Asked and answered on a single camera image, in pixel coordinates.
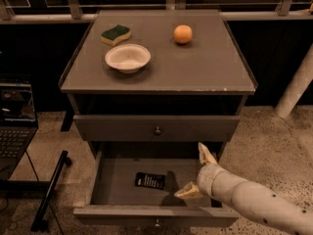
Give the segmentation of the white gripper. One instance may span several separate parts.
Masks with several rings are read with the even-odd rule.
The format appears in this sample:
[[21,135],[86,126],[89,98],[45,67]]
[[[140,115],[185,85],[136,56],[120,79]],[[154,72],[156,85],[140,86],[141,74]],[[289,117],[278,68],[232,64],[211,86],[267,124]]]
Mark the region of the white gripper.
[[178,190],[174,196],[186,200],[201,198],[202,194],[209,197],[221,197],[228,189],[227,171],[217,163],[217,160],[209,152],[202,142],[198,143],[200,163],[205,165],[197,176],[197,184],[193,181],[187,183]]

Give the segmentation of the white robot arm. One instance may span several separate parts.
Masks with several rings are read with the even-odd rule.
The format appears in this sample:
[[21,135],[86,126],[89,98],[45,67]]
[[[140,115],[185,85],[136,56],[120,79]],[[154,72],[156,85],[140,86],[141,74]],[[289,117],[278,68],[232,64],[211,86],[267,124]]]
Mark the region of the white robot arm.
[[311,81],[308,51],[276,107],[244,108],[219,162],[199,144],[197,181],[175,196],[209,196],[255,223],[313,235],[312,111],[295,107]]

